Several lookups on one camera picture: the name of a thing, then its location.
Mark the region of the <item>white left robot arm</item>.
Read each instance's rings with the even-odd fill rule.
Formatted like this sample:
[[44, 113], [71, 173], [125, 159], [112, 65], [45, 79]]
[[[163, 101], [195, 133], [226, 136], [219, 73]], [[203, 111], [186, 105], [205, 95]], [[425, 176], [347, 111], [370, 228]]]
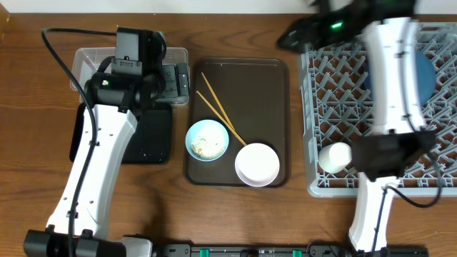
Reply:
[[24, 240], [28, 256], [151, 256], [152, 241], [109, 241], [109, 213], [123, 163], [162, 163], [169, 154], [171, 102], [189, 92], [185, 63], [106, 57], [80, 87], [82, 126], [57, 207]]

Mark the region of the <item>white cup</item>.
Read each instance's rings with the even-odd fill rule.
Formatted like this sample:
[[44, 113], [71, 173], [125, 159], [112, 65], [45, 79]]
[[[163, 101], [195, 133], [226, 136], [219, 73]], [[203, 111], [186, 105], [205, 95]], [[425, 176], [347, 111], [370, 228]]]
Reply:
[[338, 173], [352, 161], [351, 147], [338, 142], [322, 148], [318, 154], [318, 164], [326, 173]]

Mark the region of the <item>blue plate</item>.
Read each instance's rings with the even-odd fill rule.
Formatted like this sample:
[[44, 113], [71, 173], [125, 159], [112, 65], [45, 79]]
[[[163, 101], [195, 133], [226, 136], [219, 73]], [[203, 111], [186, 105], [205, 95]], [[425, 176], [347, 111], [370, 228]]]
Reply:
[[[375, 69], [373, 71], [369, 70], [369, 67], [366, 68], [368, 72], [368, 78], [365, 80], [366, 90], [371, 90], [371, 98], [376, 99], [374, 93], [383, 93], [384, 89], [380, 85], [377, 85], [377, 79], [382, 79], [384, 76], [386, 78], [384, 82], [390, 82], [389, 86], [386, 86], [385, 91], [388, 92], [389, 96], [393, 96], [393, 93], [399, 93], [397, 98], [399, 99], [399, 104], [402, 107], [407, 108], [408, 103], [405, 93], [405, 86], [402, 82], [401, 68], [398, 67], [398, 64], [394, 64], [393, 68], [387, 67], [389, 57], [386, 57], [380, 53], [369, 52], [369, 57], [373, 57], [374, 60], [369, 59], [368, 63], [373, 64]], [[424, 56], [420, 51], [416, 51], [415, 61], [415, 75], [416, 75], [416, 89], [415, 93], [418, 95], [418, 100], [420, 105], [424, 105], [432, 96], [435, 89], [436, 74], [433, 68], [431, 61]]]

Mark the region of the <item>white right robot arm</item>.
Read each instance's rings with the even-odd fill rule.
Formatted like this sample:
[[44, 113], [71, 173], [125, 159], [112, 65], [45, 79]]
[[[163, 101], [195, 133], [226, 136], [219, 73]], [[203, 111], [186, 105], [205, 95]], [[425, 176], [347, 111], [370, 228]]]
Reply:
[[278, 38], [277, 46], [303, 53], [359, 37], [366, 47], [373, 90], [373, 123], [369, 136], [351, 145], [358, 171], [356, 212], [349, 230], [357, 256], [390, 256], [386, 229], [393, 197], [405, 170], [430, 154], [436, 142], [426, 129], [418, 97], [414, 0], [353, 1], [298, 19]]

